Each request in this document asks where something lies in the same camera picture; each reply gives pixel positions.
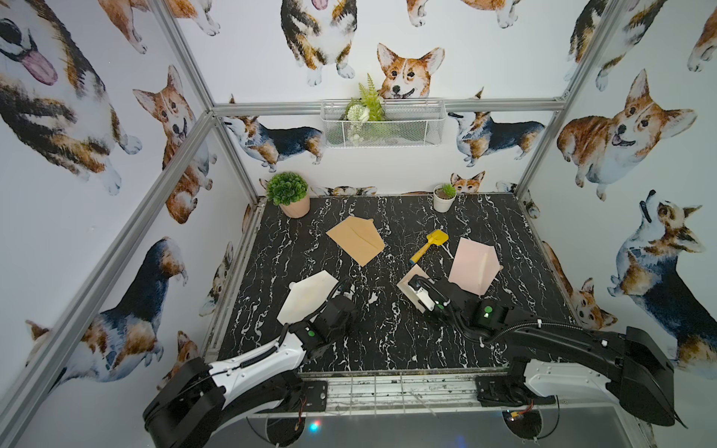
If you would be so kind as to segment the pink envelope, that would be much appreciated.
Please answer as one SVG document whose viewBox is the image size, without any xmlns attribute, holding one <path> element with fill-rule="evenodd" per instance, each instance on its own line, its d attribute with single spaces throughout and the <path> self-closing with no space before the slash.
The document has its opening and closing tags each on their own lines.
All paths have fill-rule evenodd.
<svg viewBox="0 0 717 448">
<path fill-rule="evenodd" d="M 483 296 L 501 270 L 494 246 L 461 238 L 448 281 L 472 294 Z"/>
</svg>

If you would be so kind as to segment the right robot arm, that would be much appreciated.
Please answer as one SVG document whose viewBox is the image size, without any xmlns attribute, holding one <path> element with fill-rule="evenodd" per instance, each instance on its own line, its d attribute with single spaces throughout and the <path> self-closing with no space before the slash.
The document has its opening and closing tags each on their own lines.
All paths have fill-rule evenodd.
<svg viewBox="0 0 717 448">
<path fill-rule="evenodd" d="M 643 330 L 585 330 L 419 274 L 409 277 L 408 290 L 426 314 L 468 342 L 481 347 L 505 343 L 554 357 L 552 362 L 515 357 L 506 373 L 477 378 L 477 399 L 485 407 L 588 399 L 616 403 L 653 425 L 671 427 L 682 421 L 675 410 L 674 369 Z"/>
</svg>

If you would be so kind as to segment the fern and white flower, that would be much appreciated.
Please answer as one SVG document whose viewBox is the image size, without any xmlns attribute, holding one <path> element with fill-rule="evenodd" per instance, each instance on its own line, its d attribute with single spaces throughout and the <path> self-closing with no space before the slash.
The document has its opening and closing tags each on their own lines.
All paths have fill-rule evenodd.
<svg viewBox="0 0 717 448">
<path fill-rule="evenodd" d="M 350 100 L 343 115 L 347 140 L 355 146 L 377 141 L 387 132 L 383 100 L 370 75 L 365 84 L 358 84 L 358 90 L 360 97 Z"/>
</svg>

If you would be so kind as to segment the green plant pink pot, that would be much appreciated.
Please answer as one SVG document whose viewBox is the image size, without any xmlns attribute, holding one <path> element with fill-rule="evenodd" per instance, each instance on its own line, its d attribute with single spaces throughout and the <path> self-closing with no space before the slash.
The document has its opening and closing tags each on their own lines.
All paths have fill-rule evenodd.
<svg viewBox="0 0 717 448">
<path fill-rule="evenodd" d="M 281 208 L 289 218 L 302 218 L 309 213 L 307 182 L 297 173 L 285 172 L 272 177 L 266 187 L 267 200 Z"/>
</svg>

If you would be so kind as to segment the yellow toy shovel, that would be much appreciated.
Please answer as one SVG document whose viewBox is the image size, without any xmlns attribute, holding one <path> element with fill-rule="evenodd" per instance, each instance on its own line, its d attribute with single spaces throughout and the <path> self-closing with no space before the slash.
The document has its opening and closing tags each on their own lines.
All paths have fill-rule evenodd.
<svg viewBox="0 0 717 448">
<path fill-rule="evenodd" d="M 428 250 L 432 246 L 442 246 L 444 243 L 446 243 L 449 239 L 449 236 L 447 233 L 445 233 L 442 230 L 435 230 L 432 233 L 430 233 L 427 236 L 427 243 L 422 246 L 416 252 L 416 254 L 410 259 L 412 264 L 418 264 L 418 262 L 421 260 L 421 258 L 428 252 Z"/>
</svg>

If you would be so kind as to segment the white envelope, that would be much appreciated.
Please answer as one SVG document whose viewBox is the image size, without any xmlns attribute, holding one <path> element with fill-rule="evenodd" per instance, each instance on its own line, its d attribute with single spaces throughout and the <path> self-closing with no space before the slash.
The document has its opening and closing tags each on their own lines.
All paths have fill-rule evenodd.
<svg viewBox="0 0 717 448">
<path fill-rule="evenodd" d="M 338 280 L 326 271 L 321 271 L 299 282 L 291 283 L 289 295 L 282 305 L 277 321 L 293 324 L 304 320 L 326 302 Z"/>
</svg>

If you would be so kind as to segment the brown kraft envelope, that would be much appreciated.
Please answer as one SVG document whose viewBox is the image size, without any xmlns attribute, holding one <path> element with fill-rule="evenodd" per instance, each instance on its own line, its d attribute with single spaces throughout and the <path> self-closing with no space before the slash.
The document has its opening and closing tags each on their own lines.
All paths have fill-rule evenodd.
<svg viewBox="0 0 717 448">
<path fill-rule="evenodd" d="M 366 266 L 386 247 L 373 220 L 350 216 L 326 232 L 360 267 Z"/>
</svg>

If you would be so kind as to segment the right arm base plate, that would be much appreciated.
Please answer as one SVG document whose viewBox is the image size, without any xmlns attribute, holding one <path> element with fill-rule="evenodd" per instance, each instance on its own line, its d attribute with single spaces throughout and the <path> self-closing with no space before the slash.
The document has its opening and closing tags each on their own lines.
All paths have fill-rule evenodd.
<svg viewBox="0 0 717 448">
<path fill-rule="evenodd" d="M 484 407 L 521 407 L 553 405 L 555 396 L 541 396 L 533 392 L 523 379 L 508 375 L 476 376 L 476 398 Z"/>
</svg>

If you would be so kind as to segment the cream letter paper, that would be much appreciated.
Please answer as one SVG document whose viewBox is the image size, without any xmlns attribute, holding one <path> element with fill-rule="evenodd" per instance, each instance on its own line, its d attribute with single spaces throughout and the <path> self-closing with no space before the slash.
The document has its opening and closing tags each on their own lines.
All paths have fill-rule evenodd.
<svg viewBox="0 0 717 448">
<path fill-rule="evenodd" d="M 419 287 L 423 287 L 421 283 L 416 280 L 417 277 L 427 279 L 427 274 L 416 264 L 414 265 L 406 276 L 398 283 L 397 287 L 403 293 L 403 295 L 409 300 L 409 302 L 419 311 L 418 305 L 416 304 L 415 290 Z"/>
</svg>

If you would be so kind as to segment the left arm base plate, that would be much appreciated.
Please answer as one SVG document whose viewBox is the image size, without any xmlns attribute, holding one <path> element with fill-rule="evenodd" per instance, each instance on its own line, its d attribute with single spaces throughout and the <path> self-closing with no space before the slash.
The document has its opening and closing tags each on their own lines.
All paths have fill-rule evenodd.
<svg viewBox="0 0 717 448">
<path fill-rule="evenodd" d="M 298 413 L 306 412 L 324 412 L 327 409 L 328 402 L 327 381 L 308 381 L 289 389 L 282 396 L 282 400 L 274 407 L 270 408 L 269 413 Z"/>
</svg>

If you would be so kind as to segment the small plant white pot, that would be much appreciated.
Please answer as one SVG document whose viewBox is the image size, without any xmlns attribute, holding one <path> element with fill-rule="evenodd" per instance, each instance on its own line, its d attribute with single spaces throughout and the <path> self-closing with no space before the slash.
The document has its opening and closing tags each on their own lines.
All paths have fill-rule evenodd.
<svg viewBox="0 0 717 448">
<path fill-rule="evenodd" d="M 444 183 L 440 186 L 437 186 L 433 190 L 433 209 L 437 213 L 448 212 L 453 205 L 456 197 L 457 191 L 452 184 Z"/>
</svg>

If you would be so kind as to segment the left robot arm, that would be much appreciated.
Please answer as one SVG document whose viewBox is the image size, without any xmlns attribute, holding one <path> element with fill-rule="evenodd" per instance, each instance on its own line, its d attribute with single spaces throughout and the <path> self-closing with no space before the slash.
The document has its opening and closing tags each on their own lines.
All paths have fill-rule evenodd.
<svg viewBox="0 0 717 448">
<path fill-rule="evenodd" d="M 285 403 L 299 405 L 297 370 L 342 339 L 356 306 L 345 295 L 328 298 L 304 320 L 286 324 L 271 343 L 228 360 L 187 361 L 143 412 L 157 447 L 203 447 L 239 417 Z"/>
</svg>

